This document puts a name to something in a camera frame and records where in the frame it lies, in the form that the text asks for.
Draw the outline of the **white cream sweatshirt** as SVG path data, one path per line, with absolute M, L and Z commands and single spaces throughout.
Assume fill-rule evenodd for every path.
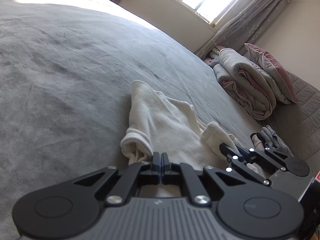
M 120 147 L 129 164 L 150 161 L 159 152 L 167 153 L 170 162 L 186 163 L 195 170 L 208 165 L 224 169 L 228 163 L 220 144 L 248 146 L 249 135 L 259 128 L 240 108 L 205 124 L 188 102 L 167 97 L 143 81 L 133 81 L 129 127 Z

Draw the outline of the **folded beige garment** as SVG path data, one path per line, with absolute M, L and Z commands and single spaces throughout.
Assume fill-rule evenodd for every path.
M 252 133 L 250 135 L 253 146 L 257 150 L 264 150 L 264 143 L 261 140 L 261 135 L 259 133 Z

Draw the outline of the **folded grey garment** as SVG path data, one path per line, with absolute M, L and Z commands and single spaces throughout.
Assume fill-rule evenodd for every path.
M 264 140 L 264 146 L 272 148 L 278 152 L 281 152 L 287 156 L 293 156 L 289 147 L 283 142 L 283 140 L 277 135 L 277 133 L 267 125 L 262 127 L 260 134 Z

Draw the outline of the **grey quilted headboard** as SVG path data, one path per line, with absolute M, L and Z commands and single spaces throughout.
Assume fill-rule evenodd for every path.
M 270 125 L 293 155 L 319 170 L 319 90 L 288 73 L 296 93 L 296 103 L 277 103 L 271 116 L 261 121 Z

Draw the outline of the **pink grey pillow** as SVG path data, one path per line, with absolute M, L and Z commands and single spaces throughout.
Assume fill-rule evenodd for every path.
M 251 43 L 245 43 L 244 45 L 250 60 L 259 65 L 274 79 L 280 91 L 288 100 L 296 103 L 295 89 L 284 67 L 268 51 Z

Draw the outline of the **folded grey pink quilt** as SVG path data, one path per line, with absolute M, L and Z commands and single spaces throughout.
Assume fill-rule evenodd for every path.
M 219 52 L 213 71 L 220 86 L 256 120 L 268 118 L 276 96 L 258 65 L 231 48 Z

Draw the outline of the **grey bed blanket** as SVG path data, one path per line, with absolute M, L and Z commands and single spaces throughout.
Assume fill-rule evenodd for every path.
M 188 102 L 248 146 L 259 124 L 187 48 L 109 0 L 1 0 L 1 239 L 28 192 L 125 167 L 131 84 Z

